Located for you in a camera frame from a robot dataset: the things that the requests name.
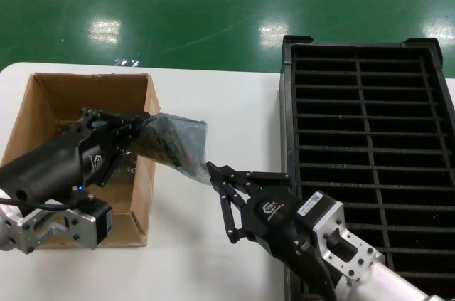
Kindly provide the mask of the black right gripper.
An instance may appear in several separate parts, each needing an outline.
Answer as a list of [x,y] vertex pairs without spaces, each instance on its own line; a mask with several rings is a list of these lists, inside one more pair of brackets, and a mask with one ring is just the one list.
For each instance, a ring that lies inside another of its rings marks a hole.
[[[321,257],[314,226],[335,204],[317,191],[306,201],[287,189],[291,179],[277,172],[235,171],[207,162],[210,182],[219,194],[225,232],[232,244],[247,237],[312,287],[325,300],[335,300],[330,270]],[[239,195],[256,191],[247,202]],[[235,225],[232,206],[241,214],[243,228]]]

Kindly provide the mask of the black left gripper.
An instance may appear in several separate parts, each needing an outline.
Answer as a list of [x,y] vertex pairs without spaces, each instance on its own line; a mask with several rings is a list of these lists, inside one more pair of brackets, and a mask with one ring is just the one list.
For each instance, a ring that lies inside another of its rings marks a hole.
[[2,166],[1,191],[20,209],[35,209],[51,199],[68,203],[74,186],[105,186],[149,118],[84,108],[80,125]]

